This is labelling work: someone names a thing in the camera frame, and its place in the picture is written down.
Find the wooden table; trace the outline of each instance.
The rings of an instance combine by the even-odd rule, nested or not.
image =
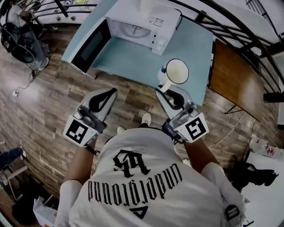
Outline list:
[[[261,121],[264,85],[260,76],[219,40],[212,66],[209,88]]]

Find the mug handle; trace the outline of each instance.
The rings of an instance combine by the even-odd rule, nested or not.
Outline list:
[[[172,82],[171,82],[170,80],[168,80],[168,81],[164,84],[164,86],[160,89],[160,91],[161,91],[162,93],[165,93],[165,92],[170,88],[171,85],[172,85]]]

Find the white t-shirt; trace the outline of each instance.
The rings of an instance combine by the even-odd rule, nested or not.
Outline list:
[[[220,227],[228,204],[244,213],[243,196],[219,165],[199,174],[162,131],[129,129],[105,144],[83,186],[62,184],[55,227]]]
[[[8,14],[8,22],[14,24],[16,27],[22,27],[26,22],[20,18],[20,14],[23,10],[18,5],[13,5]],[[6,24],[6,14],[1,17],[0,22],[2,25]]]

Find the black cable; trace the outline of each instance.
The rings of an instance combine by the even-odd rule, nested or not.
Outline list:
[[[178,26],[181,24],[181,21],[182,21],[182,18],[183,18],[183,14],[182,14],[182,12],[181,12],[179,9],[176,9],[176,10],[181,13],[181,20],[180,20],[180,22],[178,23],[178,25],[176,26],[176,31],[177,31],[177,30],[178,30]]]

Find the white mug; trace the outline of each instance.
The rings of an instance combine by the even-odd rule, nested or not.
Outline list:
[[[186,64],[180,59],[168,61],[158,72],[158,80],[163,87],[161,92],[166,92],[171,85],[180,85],[187,81],[189,70]]]

